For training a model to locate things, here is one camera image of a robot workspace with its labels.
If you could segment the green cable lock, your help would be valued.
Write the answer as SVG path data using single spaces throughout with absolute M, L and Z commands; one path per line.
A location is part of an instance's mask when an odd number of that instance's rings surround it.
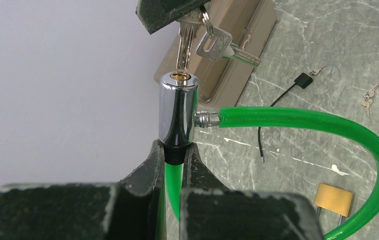
M 316 130 L 357 142 L 374 156 L 376 181 L 369 198 L 346 222 L 325 234 L 328 240 L 345 239 L 379 212 L 379 137 L 351 120 L 300 108 L 224 107 L 219 112 L 197 112 L 198 77 L 187 72 L 169 72 L 161 76 L 159 140 L 174 150 L 193 142 L 196 126 L 221 127 L 292 127 Z

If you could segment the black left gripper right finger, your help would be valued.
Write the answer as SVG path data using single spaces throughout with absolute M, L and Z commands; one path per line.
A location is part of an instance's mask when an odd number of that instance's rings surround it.
M 306 197 L 230 189 L 201 161 L 193 143 L 186 149 L 183 166 L 179 238 L 321 240 L 324 235 Z

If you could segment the black cable padlock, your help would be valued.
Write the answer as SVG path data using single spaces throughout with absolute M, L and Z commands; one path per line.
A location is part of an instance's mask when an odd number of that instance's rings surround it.
M 309 76 L 306 73 L 301 73 L 293 81 L 293 84 L 270 104 L 270 107 L 275 106 L 294 87 L 298 86 L 301 89 L 306 89 L 312 82 L 313 82 L 313 78 L 311 76 Z M 257 129 L 257 142 L 258 142 L 258 147 L 259 147 L 260 160 L 262 163 L 265 163 L 265 157 L 264 157 L 263 147 L 262 147 L 262 143 L 261 143 L 261 127 L 258 127 L 258 129 Z

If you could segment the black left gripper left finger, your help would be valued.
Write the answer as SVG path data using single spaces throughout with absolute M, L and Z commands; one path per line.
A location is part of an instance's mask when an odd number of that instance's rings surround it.
M 0 187 L 0 240 L 164 240 L 164 148 L 118 182 Z

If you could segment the silver cable lock keys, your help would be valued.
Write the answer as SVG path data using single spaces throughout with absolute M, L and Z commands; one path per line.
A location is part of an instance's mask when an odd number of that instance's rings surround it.
M 231 33 L 213 25 L 205 5 L 178 18 L 177 22 L 180 24 L 180 42 L 176 69 L 178 75 L 183 78 L 189 76 L 187 70 L 193 42 L 201 26 L 206 28 L 206 33 L 202 36 L 196 49 L 196 53 L 199 56 L 213 62 L 218 62 L 224 58 L 237 60 L 253 67 L 259 65 L 260 60 L 258 57 L 240 49 L 237 44 L 232 42 L 233 36 Z

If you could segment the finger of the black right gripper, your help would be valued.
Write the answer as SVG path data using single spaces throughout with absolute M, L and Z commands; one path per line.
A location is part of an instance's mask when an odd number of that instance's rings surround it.
M 152 35 L 208 2 L 208 0 L 138 0 L 135 14 L 146 31 Z

